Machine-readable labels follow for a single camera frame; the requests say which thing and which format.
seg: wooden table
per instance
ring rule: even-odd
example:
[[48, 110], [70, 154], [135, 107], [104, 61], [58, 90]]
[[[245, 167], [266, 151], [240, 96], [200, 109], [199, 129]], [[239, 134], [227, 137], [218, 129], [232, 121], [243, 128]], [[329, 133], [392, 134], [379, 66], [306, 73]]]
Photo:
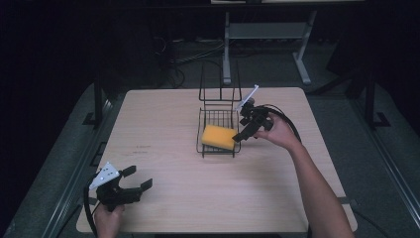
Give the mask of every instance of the wooden table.
[[[256, 105], [278, 106], [295, 124], [333, 191], [345, 197], [324, 140], [300, 88], [260, 88]], [[198, 89], [127, 93], [100, 167], [135, 165], [121, 187], [154, 179], [138, 203], [126, 205], [122, 232], [281, 233], [308, 228], [293, 163], [287, 151], [250, 138], [232, 155], [196, 151]], [[344, 204], [352, 229], [357, 221]], [[77, 230], [91, 232], [84, 212]]]

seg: sponge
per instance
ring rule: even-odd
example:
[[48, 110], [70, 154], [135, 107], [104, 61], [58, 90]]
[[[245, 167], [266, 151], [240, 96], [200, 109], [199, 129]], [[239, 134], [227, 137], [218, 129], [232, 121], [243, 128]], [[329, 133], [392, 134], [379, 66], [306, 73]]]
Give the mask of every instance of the sponge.
[[206, 125], [201, 142], [204, 145], [234, 150], [235, 141], [232, 139], [237, 134], [235, 129], [220, 126]]

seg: table leg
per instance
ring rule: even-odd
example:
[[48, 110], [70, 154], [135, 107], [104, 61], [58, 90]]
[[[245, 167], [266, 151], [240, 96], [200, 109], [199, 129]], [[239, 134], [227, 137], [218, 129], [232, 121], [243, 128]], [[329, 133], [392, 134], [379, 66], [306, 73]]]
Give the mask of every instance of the table leg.
[[316, 11], [312, 11], [308, 22], [306, 24], [305, 30], [302, 36], [302, 45], [297, 53], [293, 53], [293, 59], [296, 63], [297, 69], [299, 70], [300, 77], [302, 78], [303, 84], [309, 85], [311, 84], [311, 79], [309, 78], [308, 72], [306, 71], [306, 67], [303, 64], [303, 55], [306, 50], [306, 46], [308, 45], [309, 37], [311, 36], [312, 27], [316, 17]]
[[225, 20], [225, 52], [223, 54], [223, 83], [231, 84], [231, 64], [229, 62], [229, 12], [226, 13]]

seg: black cable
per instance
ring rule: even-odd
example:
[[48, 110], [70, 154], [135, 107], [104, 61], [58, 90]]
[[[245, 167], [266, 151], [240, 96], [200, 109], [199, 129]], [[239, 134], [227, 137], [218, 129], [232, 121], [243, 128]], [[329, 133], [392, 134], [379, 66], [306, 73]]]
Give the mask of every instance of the black cable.
[[240, 44], [235, 44], [231, 46], [230, 48], [230, 56], [232, 58], [249, 58], [252, 56], [259, 55], [261, 52], [259, 52], [255, 46], [255, 44], [247, 44], [245, 42], [241, 42]]
[[93, 175], [87, 182], [86, 186], [83, 188], [83, 204], [84, 204], [84, 211], [86, 213], [87, 222], [89, 222], [90, 228], [92, 229], [93, 235], [95, 237], [98, 236], [96, 231], [95, 222], [93, 221], [93, 215], [90, 212], [90, 204], [89, 204], [89, 186], [92, 183], [93, 179], [95, 179], [97, 174]]
[[183, 87], [183, 83], [185, 82], [185, 73], [182, 70], [180, 70], [179, 68], [175, 68], [174, 70], [175, 70], [176, 74], [178, 74], [178, 73], [181, 74], [181, 82], [176, 83], [175, 78], [172, 75], [169, 75], [167, 80], [168, 80], [169, 84], [172, 86], [173, 89], [177, 89], [179, 87]]
[[255, 110], [265, 111], [266, 110], [268, 112], [271, 112], [271, 113], [277, 115], [278, 117], [280, 117], [281, 119], [283, 119], [289, 125], [290, 129], [293, 131], [293, 133], [296, 136], [297, 140], [299, 140], [299, 142], [302, 142], [302, 140], [300, 139], [299, 132], [297, 131], [297, 129], [294, 126], [293, 122], [286, 115], [284, 115], [284, 113], [282, 113], [281, 110], [277, 111], [277, 110], [274, 110], [272, 108], [265, 107], [265, 106], [252, 107], [252, 108], [250, 108], [248, 110], [250, 110], [250, 111], [255, 111]]
[[74, 214], [76, 213], [76, 211], [78, 210], [78, 208], [80, 208], [81, 205], [77, 204], [76, 208], [74, 208], [74, 210], [70, 213], [70, 215], [67, 217], [67, 219], [65, 220], [65, 222], [62, 224], [61, 229], [59, 229], [58, 234], [56, 234], [56, 238], [58, 238], [62, 231], [64, 230], [65, 226], [67, 225], [67, 223], [71, 220], [71, 218], [74, 216]]
[[217, 48], [208, 50], [204, 53], [200, 53], [200, 54], [195, 55], [195, 56], [187, 57], [187, 58], [184, 58], [184, 59], [173, 59], [172, 63], [174, 63], [176, 65], [180, 65], [181, 63], [191, 62], [191, 61], [202, 59], [202, 58], [205, 58], [205, 57], [210, 57], [210, 56], [212, 56], [214, 54], [217, 54], [217, 53], [221, 54], [223, 49], [224, 49], [223, 44], [221, 44]]
[[364, 219], [365, 221], [370, 223], [370, 225], [372, 225], [374, 228], [376, 228], [376, 230], [378, 230], [384, 237], [390, 238], [390, 236], [386, 233], [386, 231], [384, 231], [382, 228], [380, 228], [380, 226], [378, 226], [376, 223], [374, 223], [374, 221], [372, 221], [370, 218], [361, 214], [359, 211], [355, 210], [354, 208], [352, 208], [352, 210], [353, 210], [354, 214], [358, 215], [359, 217], [361, 217], [362, 219]]
[[198, 45], [203, 45], [206, 47], [214, 47], [214, 46], [218, 46], [220, 45], [220, 43], [222, 43], [222, 40], [214, 40], [214, 41], [200, 41], [200, 40], [196, 40], [195, 43], [197, 43]]
[[101, 202], [99, 201], [98, 204], [96, 204], [95, 208], [92, 211], [92, 214], [95, 214], [96, 209], [98, 209], [98, 206], [101, 204]]
[[221, 67], [218, 63], [216, 63], [216, 62], [214, 62], [214, 61], [212, 61], [212, 60], [210, 60], [210, 59], [197, 60], [197, 62], [211, 62], [211, 63], [213, 63], [214, 65], [216, 65], [217, 67], [219, 67], [219, 69], [222, 69], [222, 67]]
[[161, 37], [154, 37], [154, 40], [160, 40], [163, 43], [163, 46], [161, 47], [161, 50], [159, 52], [155, 52], [155, 54], [160, 55], [160, 53], [163, 53], [166, 50], [167, 43], [164, 40], [164, 38], [161, 38]]
[[278, 108], [278, 107], [276, 107], [276, 106], [274, 106], [274, 105], [271, 105], [271, 104], [264, 104], [263, 106], [265, 106], [265, 107], [273, 107], [273, 108], [275, 108], [277, 111], [279, 111], [279, 112], [281, 112], [282, 114], [284, 114], [284, 112], [283, 112], [283, 111], [281, 111], [281, 109], [280, 109], [280, 108]]

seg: black wire rack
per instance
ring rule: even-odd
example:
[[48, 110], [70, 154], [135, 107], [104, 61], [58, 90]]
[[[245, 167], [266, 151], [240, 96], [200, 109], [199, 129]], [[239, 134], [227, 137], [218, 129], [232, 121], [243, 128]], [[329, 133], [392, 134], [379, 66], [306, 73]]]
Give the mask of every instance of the black wire rack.
[[235, 154], [241, 151], [241, 143], [235, 143], [233, 150], [226, 150], [202, 144], [201, 137], [207, 125], [235, 129], [239, 132], [239, 113], [234, 109], [234, 104], [242, 100], [239, 74], [237, 73], [237, 78], [231, 79], [229, 85], [223, 82], [221, 71], [218, 82], [209, 82], [206, 79], [205, 66], [206, 63], [204, 62], [198, 96], [198, 99], [203, 102], [203, 106], [200, 107], [198, 116], [197, 152], [201, 153], [203, 158], [208, 154], [231, 154], [232, 157], [235, 157]]

